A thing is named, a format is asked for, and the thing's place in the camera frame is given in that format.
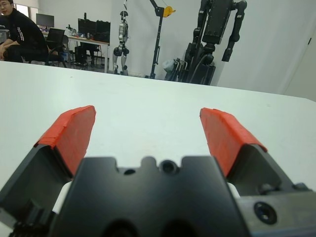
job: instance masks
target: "white robot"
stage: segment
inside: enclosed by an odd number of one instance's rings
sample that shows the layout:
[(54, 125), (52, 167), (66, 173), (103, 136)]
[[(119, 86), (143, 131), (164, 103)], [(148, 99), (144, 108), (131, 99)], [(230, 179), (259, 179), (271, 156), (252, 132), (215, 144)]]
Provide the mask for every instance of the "white robot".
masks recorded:
[[(125, 10), (127, 10), (127, 0), (125, 0), (124, 8)], [(119, 66), (117, 62), (118, 62), (118, 57), (121, 57), (122, 74), (125, 76), (128, 76), (127, 66), (125, 65), (127, 55), (129, 54), (129, 50), (125, 46), (128, 39), (128, 24), (126, 21), (126, 16), (128, 16), (128, 13), (125, 10), (120, 13), (121, 23), (119, 25), (119, 34), (118, 34), (119, 46), (116, 47), (113, 51), (113, 71), (114, 71), (114, 74), (118, 74)]]

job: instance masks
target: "black shirt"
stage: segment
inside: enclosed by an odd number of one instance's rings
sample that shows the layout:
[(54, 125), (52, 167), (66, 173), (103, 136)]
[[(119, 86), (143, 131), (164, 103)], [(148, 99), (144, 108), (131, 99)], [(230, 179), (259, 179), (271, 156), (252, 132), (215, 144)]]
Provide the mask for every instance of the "black shirt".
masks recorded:
[(17, 11), (7, 16), (9, 21), (10, 39), (17, 41), (22, 46), (33, 49), (47, 50), (45, 38), (38, 26), (26, 15)]

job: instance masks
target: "white table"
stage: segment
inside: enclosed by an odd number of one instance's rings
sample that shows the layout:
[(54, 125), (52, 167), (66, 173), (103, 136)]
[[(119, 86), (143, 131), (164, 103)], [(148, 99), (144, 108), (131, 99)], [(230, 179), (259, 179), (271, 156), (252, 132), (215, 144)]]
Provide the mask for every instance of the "white table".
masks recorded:
[[(42, 32), (42, 33), (45, 36), (48, 35), (48, 32)], [(72, 41), (76, 44), (76, 46), (78, 46), (78, 43), (80, 43), (80, 42), (99, 45), (101, 47), (102, 54), (104, 54), (104, 58), (105, 58), (104, 59), (104, 72), (105, 73), (108, 72), (108, 58), (109, 58), (109, 46), (110, 46), (109, 43), (91, 40), (91, 39), (86, 39), (86, 38), (82, 38), (82, 37), (74, 37), (74, 36), (67, 36), (67, 37), (69, 39), (69, 49), (72, 50), (73, 52), (75, 51), (75, 47), (71, 46)]]
[(119, 166), (136, 167), (149, 155), (178, 165), (183, 156), (209, 155), (199, 111), (216, 108), (235, 115), (294, 183), (316, 190), (310, 100), (7, 62), (0, 72), (0, 188), (61, 113), (94, 105), (87, 157), (114, 156)]

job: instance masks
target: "person sitting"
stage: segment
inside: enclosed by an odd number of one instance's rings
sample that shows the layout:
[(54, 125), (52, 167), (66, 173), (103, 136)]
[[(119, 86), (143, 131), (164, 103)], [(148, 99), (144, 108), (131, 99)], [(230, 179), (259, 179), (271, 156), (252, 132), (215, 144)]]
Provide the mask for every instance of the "person sitting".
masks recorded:
[(40, 29), (14, 8), (13, 0), (0, 0), (0, 13), (7, 18), (10, 30), (10, 37), (0, 45), (0, 60), (23, 63), (22, 57), (48, 56)]

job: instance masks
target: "red tape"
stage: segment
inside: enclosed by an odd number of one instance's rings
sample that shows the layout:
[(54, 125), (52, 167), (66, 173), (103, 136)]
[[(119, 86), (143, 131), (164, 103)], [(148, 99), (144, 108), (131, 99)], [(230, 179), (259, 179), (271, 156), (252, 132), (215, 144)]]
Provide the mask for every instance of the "red tape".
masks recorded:
[(243, 145), (258, 144), (265, 152), (268, 151), (231, 114), (203, 108), (200, 118), (210, 153), (216, 157), (225, 176), (232, 169)]
[(74, 175), (88, 148), (95, 115), (93, 106), (64, 112), (37, 144), (57, 148), (65, 166)]

